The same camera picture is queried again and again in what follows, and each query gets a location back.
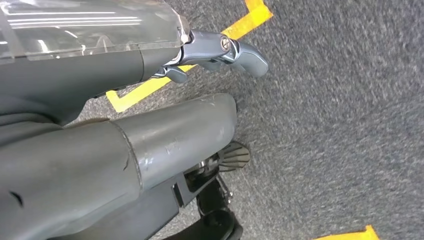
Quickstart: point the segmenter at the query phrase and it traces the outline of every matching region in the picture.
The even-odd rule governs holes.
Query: scuff mark
[[[216,140],[221,141],[224,138],[224,134],[225,134],[225,129],[224,127],[221,127],[221,129],[219,130],[219,134],[216,137]]]
[[[123,167],[123,171],[128,168],[128,163],[130,162],[130,157],[128,156],[125,161],[125,166]]]
[[[172,152],[173,149],[178,148],[178,150],[180,150],[180,146],[178,144],[177,138],[174,137],[173,140],[174,140],[173,142],[169,143],[168,145],[165,145],[165,150],[166,150],[166,153],[168,153],[168,155],[171,155],[171,152]]]
[[[24,208],[24,199],[22,198],[22,196],[19,195],[16,192],[14,192],[14,191],[9,191],[9,194],[12,195],[16,199],[17,203],[19,204],[19,207],[21,209],[23,209]]]

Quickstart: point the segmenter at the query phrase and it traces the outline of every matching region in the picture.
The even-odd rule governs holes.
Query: yellow floor marking
[[[268,7],[265,6],[263,0],[245,0],[245,3],[247,9],[249,9],[249,13],[222,31],[223,34],[231,39],[243,37],[273,16]],[[181,66],[180,69],[187,72],[194,67],[195,65]],[[159,90],[170,81],[171,80],[167,77],[152,79],[144,82],[123,97],[119,97],[117,92],[113,90],[106,92],[106,97],[109,99],[116,112],[121,113]]]
[[[365,231],[351,232],[338,235],[320,237],[315,240],[379,240],[376,232],[371,225],[365,227]]]

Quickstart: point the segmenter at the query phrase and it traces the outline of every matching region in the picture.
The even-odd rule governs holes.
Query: gray plastic housing
[[[90,226],[98,228],[99,220],[100,226],[123,221],[109,230],[116,233],[132,226],[134,232],[125,239],[150,236],[178,212],[177,200],[170,195],[177,178],[184,179],[185,170],[225,147],[236,119],[234,99],[215,94],[76,128],[34,122],[51,129],[0,148],[0,236],[72,238]],[[155,192],[158,188],[166,190]],[[155,201],[145,196],[153,192]],[[183,204],[192,197],[185,197]],[[146,208],[146,199],[157,207]],[[142,214],[159,206],[163,210],[155,216]],[[137,227],[150,226],[150,218],[156,219],[156,228]],[[75,237],[106,239],[103,231],[89,229],[81,232],[88,237]]]
[[[0,115],[38,113],[54,123],[68,124],[88,99],[149,79],[179,50],[159,48],[39,61],[17,58],[15,63],[0,65]]]

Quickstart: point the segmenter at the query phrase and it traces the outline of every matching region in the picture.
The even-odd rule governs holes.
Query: transparent plastic panel
[[[177,48],[190,31],[163,0],[0,0],[0,8],[0,27],[10,28],[2,31],[4,42],[15,40],[21,49],[9,59]]]
[[[14,62],[14,56],[9,50],[9,43],[0,28],[0,64],[10,64]]]

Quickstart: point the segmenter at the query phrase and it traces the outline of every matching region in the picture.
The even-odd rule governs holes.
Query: gray carpet
[[[169,2],[193,28],[221,31],[242,0]],[[244,240],[308,240],[362,230],[424,238],[424,2],[268,0],[274,17],[242,40],[270,62],[252,78],[228,67],[189,72],[124,113],[90,100],[79,120],[122,118],[205,94],[238,103],[243,170],[224,175]],[[129,87],[121,92],[125,94]],[[198,218],[194,205],[154,238]]]

